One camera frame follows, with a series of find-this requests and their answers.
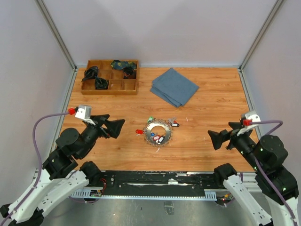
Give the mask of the key with red tag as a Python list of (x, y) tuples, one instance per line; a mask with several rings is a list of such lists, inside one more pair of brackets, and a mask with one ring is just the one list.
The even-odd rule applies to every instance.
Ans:
[(179, 127), (180, 126), (180, 124), (176, 121), (176, 117), (168, 118), (167, 121), (171, 127)]

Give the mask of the metal disc with keyrings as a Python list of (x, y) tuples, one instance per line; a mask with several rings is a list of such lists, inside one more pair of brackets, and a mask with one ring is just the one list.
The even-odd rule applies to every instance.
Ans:
[[(154, 147), (164, 147), (167, 146), (173, 136), (173, 127), (170, 126), (167, 120), (154, 118), (152, 121), (147, 122), (143, 128), (144, 141)], [(164, 141), (159, 145), (151, 137), (151, 133), (155, 133), (159, 136), (165, 136)]]

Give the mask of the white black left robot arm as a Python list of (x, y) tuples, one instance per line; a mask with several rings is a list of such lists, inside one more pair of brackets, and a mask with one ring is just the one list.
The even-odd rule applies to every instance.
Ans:
[(79, 133), (75, 128), (65, 129), (56, 140), (56, 149), (45, 160), (39, 160), (36, 180), (13, 203), (2, 205), (1, 225), (10, 220), (11, 226), (39, 226), (44, 218), (72, 193), (87, 185), (96, 186), (101, 171), (92, 161), (79, 170), (77, 160), (84, 159), (99, 138), (117, 138), (124, 119), (110, 121), (109, 115), (77, 113), (86, 128)]

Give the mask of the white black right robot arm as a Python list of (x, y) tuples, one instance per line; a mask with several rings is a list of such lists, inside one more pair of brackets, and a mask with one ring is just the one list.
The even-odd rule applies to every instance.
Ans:
[[(261, 124), (276, 124), (255, 143), (250, 135)], [(296, 178), (283, 163), (288, 156), (283, 142), (272, 133), (283, 125), (281, 120), (258, 121), (244, 119), (229, 122), (231, 131), (208, 131), (215, 150), (228, 141), (228, 150), (237, 149), (255, 170), (255, 180), (267, 198), (271, 210), (269, 226), (298, 226), (299, 189)]]

